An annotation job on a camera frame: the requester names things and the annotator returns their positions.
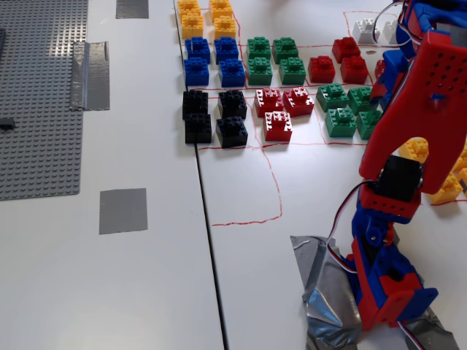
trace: white table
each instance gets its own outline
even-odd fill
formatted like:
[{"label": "white table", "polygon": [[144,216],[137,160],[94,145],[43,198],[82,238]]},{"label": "white table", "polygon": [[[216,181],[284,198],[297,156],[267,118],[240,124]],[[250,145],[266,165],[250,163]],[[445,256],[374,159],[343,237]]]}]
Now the white table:
[{"label": "white table", "polygon": [[[208,1],[201,1],[206,8]],[[348,36],[356,20],[375,18],[389,1],[246,1],[232,0],[241,26],[241,43],[254,36],[273,39],[291,36],[299,46],[306,67],[309,58],[329,55],[334,39]],[[384,15],[378,23],[395,18]],[[208,24],[205,37],[213,40]],[[246,58],[246,47],[242,47]],[[374,79],[374,68],[385,49],[362,47]],[[339,65],[335,82],[341,82]],[[217,67],[210,66],[210,113],[219,118],[215,98],[220,88]],[[278,66],[273,63],[273,86],[279,86]],[[316,87],[308,87],[316,93]],[[253,105],[254,89],[244,89]],[[303,285],[290,236],[327,236],[344,197],[361,178],[358,167],[365,147],[332,145],[324,125],[325,113],[315,104],[311,117],[293,119],[290,145],[263,148],[262,120],[251,109],[245,125],[249,133],[245,149],[199,147],[201,174],[207,201],[210,235],[220,283],[225,327],[231,350],[304,350],[306,320],[301,296]],[[344,143],[365,143],[358,133]],[[409,225],[397,225],[400,250],[425,279],[438,288],[433,303],[444,326],[454,332],[461,349],[467,347],[462,326],[467,314],[464,294],[467,268],[465,203],[432,207],[426,197]],[[350,222],[354,203],[344,212],[336,233],[344,254],[350,252]],[[360,350],[406,349],[399,329],[381,326],[363,336]]]},{"label": "white table", "polygon": [[[115,0],[90,0],[111,107],[85,113],[79,195],[0,203],[0,349],[223,347],[175,33],[171,1],[116,20]],[[99,193],[140,187],[149,230],[100,236]]]}]

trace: gray tape piece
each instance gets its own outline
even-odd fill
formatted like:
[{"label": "gray tape piece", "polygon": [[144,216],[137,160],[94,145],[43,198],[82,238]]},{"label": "gray tape piece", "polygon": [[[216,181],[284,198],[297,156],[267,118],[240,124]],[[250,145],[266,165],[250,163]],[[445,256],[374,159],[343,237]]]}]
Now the gray tape piece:
[{"label": "gray tape piece", "polygon": [[327,254],[324,238],[290,239],[302,281],[309,273],[303,295],[306,350],[356,350],[362,326],[347,275]]},{"label": "gray tape piece", "polygon": [[[454,335],[443,328],[438,317],[430,308],[422,317],[408,321],[406,327],[425,350],[459,350]],[[408,337],[406,337],[406,344],[409,350],[417,350]]]},{"label": "gray tape piece", "polygon": [[146,189],[101,192],[99,235],[147,230]]},{"label": "gray tape piece", "polygon": [[149,18],[147,0],[117,0],[117,19]]},{"label": "gray tape piece", "polygon": [[82,112],[70,111],[72,43],[85,41],[88,0],[3,0],[0,200],[80,192]]},{"label": "gray tape piece", "polygon": [[70,108],[104,111],[110,108],[109,43],[73,45]]}]

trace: duct tape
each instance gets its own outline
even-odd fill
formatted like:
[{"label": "duct tape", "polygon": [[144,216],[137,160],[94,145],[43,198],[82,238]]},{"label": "duct tape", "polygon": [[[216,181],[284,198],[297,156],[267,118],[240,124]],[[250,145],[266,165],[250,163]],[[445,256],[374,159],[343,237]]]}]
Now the duct tape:
[{"label": "duct tape", "polygon": [[347,275],[327,254],[324,238],[291,241],[305,285],[306,350],[356,350],[362,324]]},{"label": "duct tape", "polygon": [[[438,317],[430,308],[422,317],[406,322],[405,326],[425,350],[459,350],[454,335],[443,328]],[[406,344],[409,350],[417,350],[408,337],[406,337]]]},{"label": "duct tape", "polygon": [[149,18],[149,4],[147,0],[117,0],[118,20],[129,18]]},{"label": "duct tape", "polygon": [[70,108],[87,111],[110,108],[108,42],[74,43]]}]

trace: blue lego brick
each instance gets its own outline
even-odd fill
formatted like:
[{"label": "blue lego brick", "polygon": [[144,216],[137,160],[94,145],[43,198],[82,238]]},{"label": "blue lego brick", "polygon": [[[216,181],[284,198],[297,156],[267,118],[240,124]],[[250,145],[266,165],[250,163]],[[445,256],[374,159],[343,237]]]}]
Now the blue lego brick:
[{"label": "blue lego brick", "polygon": [[436,288],[415,290],[413,298],[401,312],[397,320],[402,322],[422,316],[437,296],[438,290]]},{"label": "blue lego brick", "polygon": [[245,70],[239,60],[229,58],[219,62],[219,78],[223,88],[237,88],[245,85]]},{"label": "blue lego brick", "polygon": [[193,57],[183,61],[185,64],[185,84],[199,86],[209,84],[209,69],[203,58]]},{"label": "blue lego brick", "polygon": [[229,36],[223,36],[220,39],[214,40],[214,49],[216,64],[229,58],[239,58],[239,48],[236,46],[236,41]]},{"label": "blue lego brick", "polygon": [[209,49],[207,39],[203,39],[202,36],[186,39],[185,47],[187,48],[188,59],[200,57],[206,60],[207,64],[211,63],[211,50]]},{"label": "blue lego brick", "polygon": [[383,74],[386,90],[393,92],[398,75],[407,70],[409,63],[400,50],[389,50],[382,54],[385,59],[385,72]]}]

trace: silver tape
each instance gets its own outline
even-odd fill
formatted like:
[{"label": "silver tape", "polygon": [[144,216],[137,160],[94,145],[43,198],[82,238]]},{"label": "silver tape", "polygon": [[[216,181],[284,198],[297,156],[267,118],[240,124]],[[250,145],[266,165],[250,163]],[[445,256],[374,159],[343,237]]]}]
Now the silver tape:
[{"label": "silver tape", "polygon": [[110,108],[108,42],[74,43],[70,108],[88,111]]},{"label": "silver tape", "polygon": [[302,281],[306,280],[306,350],[356,350],[362,325],[347,275],[326,253],[324,238],[291,240]]},{"label": "silver tape", "polygon": [[117,0],[115,18],[149,18],[149,4],[147,0]]}]

